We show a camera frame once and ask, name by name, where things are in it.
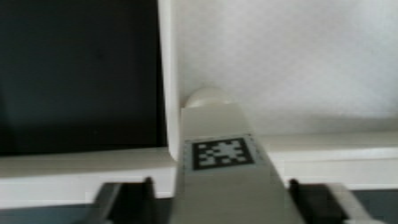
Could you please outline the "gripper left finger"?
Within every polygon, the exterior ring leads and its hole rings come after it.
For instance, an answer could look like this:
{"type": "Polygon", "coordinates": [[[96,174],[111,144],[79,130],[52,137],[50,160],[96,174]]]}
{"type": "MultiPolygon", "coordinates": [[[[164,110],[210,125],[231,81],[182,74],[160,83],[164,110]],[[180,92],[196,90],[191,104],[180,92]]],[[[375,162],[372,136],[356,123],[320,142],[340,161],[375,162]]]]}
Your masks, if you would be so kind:
{"type": "Polygon", "coordinates": [[[88,224],[159,224],[152,178],[137,183],[104,184],[88,224]]]}

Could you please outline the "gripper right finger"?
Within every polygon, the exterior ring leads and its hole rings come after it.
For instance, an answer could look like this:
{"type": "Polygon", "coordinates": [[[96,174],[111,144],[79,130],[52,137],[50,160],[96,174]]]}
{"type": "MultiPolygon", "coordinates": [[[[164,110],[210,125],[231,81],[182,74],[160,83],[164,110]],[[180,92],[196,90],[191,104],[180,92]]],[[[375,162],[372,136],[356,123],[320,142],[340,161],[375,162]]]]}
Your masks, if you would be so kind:
{"type": "Polygon", "coordinates": [[[308,184],[292,179],[288,191],[306,224],[386,224],[343,184],[308,184]]]}

